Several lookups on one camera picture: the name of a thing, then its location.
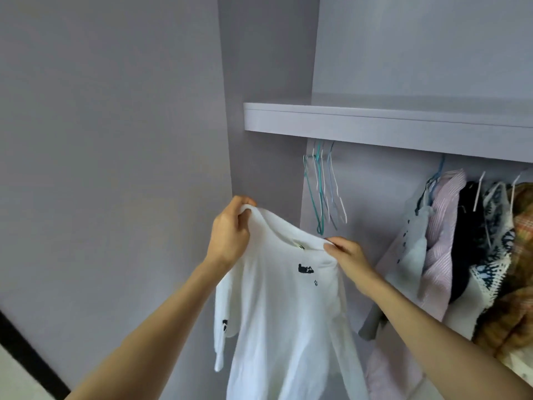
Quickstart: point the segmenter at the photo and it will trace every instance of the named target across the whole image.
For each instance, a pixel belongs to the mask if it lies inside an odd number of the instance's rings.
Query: black garment
[[[477,182],[467,182],[459,193],[454,244],[451,248],[450,303],[463,294],[470,278],[470,266],[479,264],[485,254],[483,249],[483,241],[486,238],[483,194],[480,194],[474,212],[477,186]]]

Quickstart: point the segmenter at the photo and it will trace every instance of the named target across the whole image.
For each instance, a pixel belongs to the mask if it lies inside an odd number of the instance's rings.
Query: person's left hand
[[[248,219],[252,212],[246,209],[239,215],[244,204],[256,206],[257,203],[247,196],[234,196],[230,204],[220,213],[213,222],[211,240],[204,262],[211,264],[225,275],[244,254],[250,232]]]

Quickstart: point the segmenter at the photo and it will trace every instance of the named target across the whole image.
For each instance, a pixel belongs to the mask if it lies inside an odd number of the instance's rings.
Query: sweatshirt sleeve
[[[226,337],[237,334],[240,330],[240,283],[242,279],[242,261],[235,266],[218,283],[215,292],[215,371],[224,367],[224,346]]]

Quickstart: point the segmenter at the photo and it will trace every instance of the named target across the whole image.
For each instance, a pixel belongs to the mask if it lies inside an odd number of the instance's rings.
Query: person's right hand
[[[376,284],[384,280],[369,264],[361,246],[343,237],[330,237],[326,240],[334,245],[326,243],[324,250],[338,261],[343,271],[363,295],[371,296]]]

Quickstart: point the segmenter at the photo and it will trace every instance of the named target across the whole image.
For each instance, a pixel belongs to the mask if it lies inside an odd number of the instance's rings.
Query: finger
[[[239,230],[248,230],[248,221],[251,216],[252,211],[250,209],[246,209],[239,215]]]
[[[333,244],[328,244],[326,242],[324,243],[324,251],[327,252],[329,255],[331,255],[338,262],[341,262],[342,260],[346,259],[349,256],[349,254],[345,253],[343,250],[341,250],[337,246]]]
[[[226,209],[224,210],[233,215],[238,215],[240,212],[240,208],[244,204],[249,204],[251,206],[257,206],[257,203],[253,199],[249,198],[248,196],[235,195],[233,199],[231,200],[231,202],[229,203],[229,205],[226,206]]]
[[[337,247],[342,248],[346,252],[352,252],[353,247],[356,245],[355,242],[345,239],[344,237],[335,236],[326,238],[329,242],[332,242]]]

